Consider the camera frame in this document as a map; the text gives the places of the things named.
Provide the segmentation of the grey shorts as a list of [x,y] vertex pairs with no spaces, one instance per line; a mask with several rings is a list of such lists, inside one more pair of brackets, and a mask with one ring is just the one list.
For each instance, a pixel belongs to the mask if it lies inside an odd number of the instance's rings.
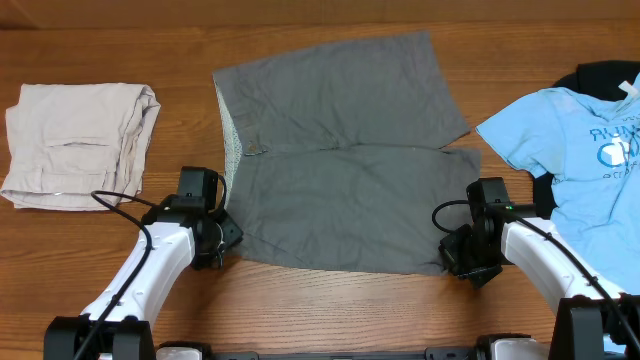
[[217,70],[237,253],[294,268],[440,275],[481,154],[426,32]]

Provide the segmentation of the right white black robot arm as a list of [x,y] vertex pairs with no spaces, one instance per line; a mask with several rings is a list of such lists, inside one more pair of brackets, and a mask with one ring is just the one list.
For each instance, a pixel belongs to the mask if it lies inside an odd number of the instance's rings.
[[472,221],[448,230],[438,250],[445,269],[479,289],[504,266],[517,266],[555,315],[549,344],[529,335],[484,335],[454,350],[459,359],[639,358],[639,298],[607,280],[540,218],[532,204],[513,203],[500,177],[466,188]]

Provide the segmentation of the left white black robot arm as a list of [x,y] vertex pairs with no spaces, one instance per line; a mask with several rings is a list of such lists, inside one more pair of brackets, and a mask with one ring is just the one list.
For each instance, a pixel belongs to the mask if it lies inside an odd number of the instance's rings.
[[182,168],[176,193],[150,203],[133,251],[107,288],[76,317],[56,317],[44,335],[45,360],[211,359],[197,342],[155,346],[152,328],[180,274],[220,268],[242,230],[225,210],[226,180],[203,167]]

